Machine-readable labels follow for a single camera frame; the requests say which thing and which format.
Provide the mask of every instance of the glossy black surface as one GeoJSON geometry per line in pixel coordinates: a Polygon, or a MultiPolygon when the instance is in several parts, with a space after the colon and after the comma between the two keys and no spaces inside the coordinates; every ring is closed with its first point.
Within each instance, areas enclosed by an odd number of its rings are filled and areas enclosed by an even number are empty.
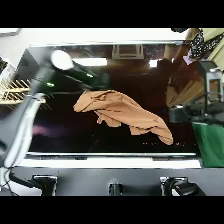
{"type": "MultiPolygon", "coordinates": [[[[73,105],[81,89],[78,83],[56,74],[52,92],[75,92],[76,95],[54,95],[46,98],[52,110],[38,111],[30,152],[71,153],[183,153],[196,152],[198,147],[191,124],[172,124],[168,119],[166,91],[169,78],[182,62],[164,59],[165,44],[144,44],[144,59],[112,59],[113,45],[51,46],[28,48],[19,63],[15,79],[32,79],[41,63],[54,49],[61,49],[72,58],[107,58],[107,66],[89,67],[96,73],[107,73],[110,88],[127,94],[144,109],[164,119],[171,130],[174,144],[167,146],[152,133],[131,136],[129,127],[110,128],[97,124],[94,112],[76,113],[73,105]],[[150,67],[150,60],[159,60],[150,67]]],[[[180,45],[172,44],[174,58],[180,45]]]]}

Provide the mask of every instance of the white wall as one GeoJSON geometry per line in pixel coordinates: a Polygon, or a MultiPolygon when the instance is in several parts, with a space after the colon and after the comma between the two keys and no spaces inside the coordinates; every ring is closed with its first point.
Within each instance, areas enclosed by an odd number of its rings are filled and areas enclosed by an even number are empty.
{"type": "Polygon", "coordinates": [[[184,40],[183,33],[170,28],[22,28],[16,36],[0,37],[0,56],[8,58],[17,67],[29,45],[113,42],[124,40],[184,40]]]}

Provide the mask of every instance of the gray surface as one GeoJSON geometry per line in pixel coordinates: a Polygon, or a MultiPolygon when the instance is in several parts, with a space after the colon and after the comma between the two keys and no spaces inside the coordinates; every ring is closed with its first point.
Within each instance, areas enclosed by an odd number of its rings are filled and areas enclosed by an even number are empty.
{"type": "Polygon", "coordinates": [[[30,179],[32,174],[56,175],[56,195],[108,195],[112,182],[124,185],[124,195],[161,195],[160,177],[188,177],[205,194],[224,196],[224,169],[14,169],[20,178],[30,179]]]}

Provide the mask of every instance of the orange cloth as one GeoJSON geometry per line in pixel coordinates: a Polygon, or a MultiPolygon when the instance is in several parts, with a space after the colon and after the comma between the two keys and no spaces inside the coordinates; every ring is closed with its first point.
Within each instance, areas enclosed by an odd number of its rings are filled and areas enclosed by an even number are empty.
{"type": "Polygon", "coordinates": [[[119,127],[121,122],[129,125],[132,135],[152,132],[167,145],[173,137],[162,118],[144,110],[125,94],[114,90],[85,91],[74,105],[76,112],[93,110],[98,116],[97,123],[105,121],[109,127],[119,127]]]}

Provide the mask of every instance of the crumpled cloth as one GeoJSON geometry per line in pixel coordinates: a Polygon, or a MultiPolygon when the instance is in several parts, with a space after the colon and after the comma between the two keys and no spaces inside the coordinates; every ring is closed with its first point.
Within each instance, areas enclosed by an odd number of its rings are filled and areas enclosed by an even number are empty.
{"type": "Polygon", "coordinates": [[[74,111],[94,111],[99,116],[98,124],[105,121],[109,127],[119,127],[124,123],[129,125],[132,135],[152,132],[165,144],[173,143],[172,134],[162,118],[114,90],[85,91],[74,105],[74,111]]]}

